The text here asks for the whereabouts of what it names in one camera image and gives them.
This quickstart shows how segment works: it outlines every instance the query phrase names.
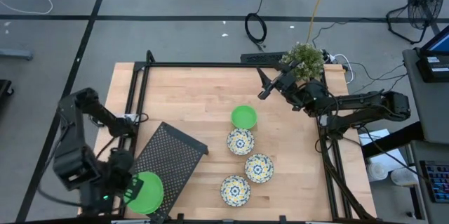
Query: blue and yellow patterned bowl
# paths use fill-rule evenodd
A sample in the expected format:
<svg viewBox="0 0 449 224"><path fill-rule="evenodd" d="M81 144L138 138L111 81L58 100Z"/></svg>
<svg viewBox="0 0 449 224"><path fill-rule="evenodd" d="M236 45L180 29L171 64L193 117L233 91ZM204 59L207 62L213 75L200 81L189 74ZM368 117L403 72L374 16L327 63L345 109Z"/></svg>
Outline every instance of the blue and yellow patterned bowl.
<svg viewBox="0 0 449 224"><path fill-rule="evenodd" d="M254 136L248 129L234 129L227 136L227 147L237 155L245 155L254 148Z"/></svg>
<svg viewBox="0 0 449 224"><path fill-rule="evenodd" d="M220 189L224 202L230 206L243 206L250 199L251 187L245 178L232 175L227 177Z"/></svg>
<svg viewBox="0 0 449 224"><path fill-rule="evenodd" d="M246 160L245 173L254 183L265 183L274 174L273 161L264 154L253 154Z"/></svg>

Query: perforated metal sheet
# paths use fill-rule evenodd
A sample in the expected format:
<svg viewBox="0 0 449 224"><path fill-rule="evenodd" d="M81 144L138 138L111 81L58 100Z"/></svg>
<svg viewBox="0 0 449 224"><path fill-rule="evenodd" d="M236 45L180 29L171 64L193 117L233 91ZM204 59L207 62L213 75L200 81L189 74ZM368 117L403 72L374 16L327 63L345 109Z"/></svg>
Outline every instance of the perforated metal sheet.
<svg viewBox="0 0 449 224"><path fill-rule="evenodd" d="M207 146L162 122L135 162L135 172L151 171L163 184L161 206L147 216L152 223L162 223L185 184L194 172Z"/></svg>

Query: gray floor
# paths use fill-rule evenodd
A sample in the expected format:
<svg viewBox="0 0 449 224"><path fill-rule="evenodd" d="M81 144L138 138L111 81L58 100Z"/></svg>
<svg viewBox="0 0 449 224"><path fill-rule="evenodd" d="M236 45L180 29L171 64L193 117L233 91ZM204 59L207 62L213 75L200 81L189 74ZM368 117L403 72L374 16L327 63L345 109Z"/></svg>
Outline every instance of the gray floor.
<svg viewBox="0 0 449 224"><path fill-rule="evenodd" d="M45 0L2 0L29 11L45 11ZM264 0L261 15L310 16L316 0ZM89 15L95 0L53 0L53 15ZM104 0L100 15L246 15L257 9L259 0ZM406 0L323 0L318 12L326 17L378 17ZM0 14L14 14L0 6ZM449 16L444 4L441 17ZM33 61L0 59L0 79L13 81L15 95L1 111L0 118L0 195L4 204L0 223L15 220L29 179L48 133L55 106L64 88L86 21L68 20L0 20L0 47L31 49ZM318 22L320 27L331 23ZM284 51L296 41L305 42L308 22L268 22L266 52ZM402 33L418 37L419 31L409 24L395 25ZM428 32L425 41L432 37ZM373 76L401 64L403 49L412 48L387 31L382 23L349 23L322 32L319 48L332 54L342 53L353 62L363 63ZM242 53L257 53L257 47L246 37L243 22L125 22L97 21L88 42L73 91L93 87L101 101L109 87L115 62L144 60L151 49L156 60L171 62L238 62ZM370 80L363 69L354 66L355 80L349 85L356 91ZM397 69L391 75L405 73ZM366 90L388 89L394 81L377 81ZM395 91L411 97L407 78L397 83ZM379 121L372 130L395 131L417 120L402 123ZM86 139L93 144L96 130L86 123ZM75 193L65 192L51 171L42 180L43 188L53 195L76 200ZM405 217L413 209L408 188L395 187L390 181L373 183L379 217L403 223L423 223ZM39 195L34 198L27 220L75 216L76 209L49 202Z"/></svg>

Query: coiled black cable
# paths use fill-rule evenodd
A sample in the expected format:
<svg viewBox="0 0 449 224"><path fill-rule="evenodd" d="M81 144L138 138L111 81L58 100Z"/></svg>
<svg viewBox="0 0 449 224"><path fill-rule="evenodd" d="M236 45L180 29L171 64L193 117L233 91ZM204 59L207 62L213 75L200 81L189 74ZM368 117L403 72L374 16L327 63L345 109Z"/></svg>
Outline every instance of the coiled black cable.
<svg viewBox="0 0 449 224"><path fill-rule="evenodd" d="M262 6L262 2L263 2L263 0L260 0L259 8L257 9L257 11L255 13L249 13L245 18L246 35L248 35L248 38L259 48L260 51L263 51L262 47L265 48L265 45L263 45L262 43L267 38L267 25L265 24L265 21L258 15L258 13L260 11L260 7ZM262 26L262 30L264 32L264 34L262 35L262 38L257 39L251 34L251 32L248 28L248 21L250 20L250 18L255 18Z"/></svg>

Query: yellow cable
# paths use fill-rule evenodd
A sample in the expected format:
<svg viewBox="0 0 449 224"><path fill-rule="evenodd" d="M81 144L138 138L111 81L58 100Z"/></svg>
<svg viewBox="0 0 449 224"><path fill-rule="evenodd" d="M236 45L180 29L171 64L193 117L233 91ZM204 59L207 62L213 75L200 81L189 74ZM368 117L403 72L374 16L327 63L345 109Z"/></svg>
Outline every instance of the yellow cable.
<svg viewBox="0 0 449 224"><path fill-rule="evenodd" d="M314 18L315 18L316 12L318 10L318 5L320 4L320 2L321 2L321 0L318 0L316 2L314 13L312 13L312 15L311 15L311 20L310 20L310 25L309 25L309 33L307 34L307 41L306 41L306 43L309 43L310 34L311 34L311 31L312 31L313 26L314 26Z"/></svg>

